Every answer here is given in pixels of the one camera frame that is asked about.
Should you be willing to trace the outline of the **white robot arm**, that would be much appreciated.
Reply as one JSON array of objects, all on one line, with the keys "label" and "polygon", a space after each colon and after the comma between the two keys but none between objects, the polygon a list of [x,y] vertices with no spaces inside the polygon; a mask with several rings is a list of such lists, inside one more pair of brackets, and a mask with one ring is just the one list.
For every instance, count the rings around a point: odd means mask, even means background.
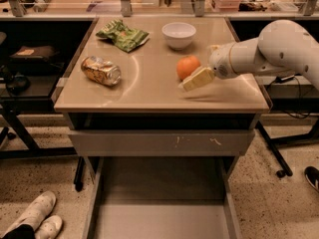
[{"label": "white robot arm", "polygon": [[319,89],[319,43],[294,21],[276,20],[256,38],[215,46],[208,65],[198,67],[178,87],[189,92],[210,84],[215,77],[278,76],[288,71],[302,75]]}]

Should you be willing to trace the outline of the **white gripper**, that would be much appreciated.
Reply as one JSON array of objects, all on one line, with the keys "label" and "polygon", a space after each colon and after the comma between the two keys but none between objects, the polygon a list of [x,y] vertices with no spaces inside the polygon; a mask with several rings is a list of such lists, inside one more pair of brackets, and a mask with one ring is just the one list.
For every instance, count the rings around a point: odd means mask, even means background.
[{"label": "white gripper", "polygon": [[209,67],[197,68],[178,87],[183,91],[189,92],[211,83],[214,75],[220,79],[236,78],[237,74],[230,63],[232,47],[233,43],[210,45]]}]

